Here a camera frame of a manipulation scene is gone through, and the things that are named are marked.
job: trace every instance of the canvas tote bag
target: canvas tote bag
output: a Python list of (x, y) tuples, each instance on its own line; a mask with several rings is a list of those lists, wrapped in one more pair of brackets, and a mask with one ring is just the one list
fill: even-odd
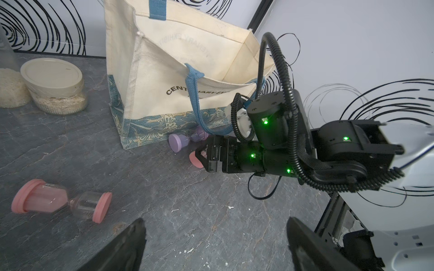
[[(172, 0), (104, 6), (110, 106), (124, 149), (198, 124), (229, 133), (224, 108), (256, 88), (260, 45), (252, 32)], [(275, 68), (268, 55), (264, 67), (265, 77)]]

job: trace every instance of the bag handle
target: bag handle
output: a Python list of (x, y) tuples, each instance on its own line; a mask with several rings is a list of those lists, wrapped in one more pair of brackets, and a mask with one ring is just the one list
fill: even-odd
[(205, 132), (209, 134), (217, 134), (217, 135), (227, 135), (232, 131), (232, 125), (230, 124), (228, 127), (223, 129), (210, 129), (205, 124), (202, 115), (201, 109), (199, 107), (199, 93), (197, 89), (197, 80), (205, 76), (204, 73), (199, 72), (189, 64), (185, 64), (190, 71), (185, 78), (185, 84), (187, 85), (188, 95), (190, 96), (191, 106), (193, 107), (193, 113), (196, 117), (197, 123), (205, 130)]
[(149, 0), (149, 18), (166, 20), (166, 0)]

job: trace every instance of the gray marble surface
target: gray marble surface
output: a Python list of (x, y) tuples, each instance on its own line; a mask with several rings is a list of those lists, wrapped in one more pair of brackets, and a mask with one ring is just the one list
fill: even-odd
[[(18, 54), (21, 64), (43, 55)], [(56, 56), (83, 72), (89, 105), (57, 117), (33, 103), (0, 109), (0, 270), (76, 270), (138, 217), (147, 244), (141, 270), (292, 270), (285, 226), (295, 216), (314, 229), (329, 196), (284, 178), (273, 197), (254, 200), (249, 174), (207, 173), (191, 165), (194, 145), (176, 155), (167, 142), (121, 147), (109, 110), (104, 59)], [(113, 193), (101, 224), (68, 209), (14, 214), (27, 181)], [(277, 177), (252, 181), (265, 195)]]

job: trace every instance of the purple cap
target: purple cap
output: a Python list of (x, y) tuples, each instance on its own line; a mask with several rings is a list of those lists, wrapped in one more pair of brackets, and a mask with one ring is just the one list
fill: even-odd
[(171, 134), (169, 135), (169, 145), (172, 151), (178, 152), (183, 147), (188, 145), (190, 139), (183, 134)]

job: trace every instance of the pink hourglass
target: pink hourglass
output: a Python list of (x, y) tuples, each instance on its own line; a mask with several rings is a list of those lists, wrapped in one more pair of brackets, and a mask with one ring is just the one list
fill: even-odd
[(28, 211), (53, 213), (66, 206), (74, 216), (92, 219), (101, 223), (112, 200), (112, 193), (84, 192), (69, 198), (63, 186), (46, 183), (40, 179), (27, 182), (12, 201), (12, 212), (24, 214)]

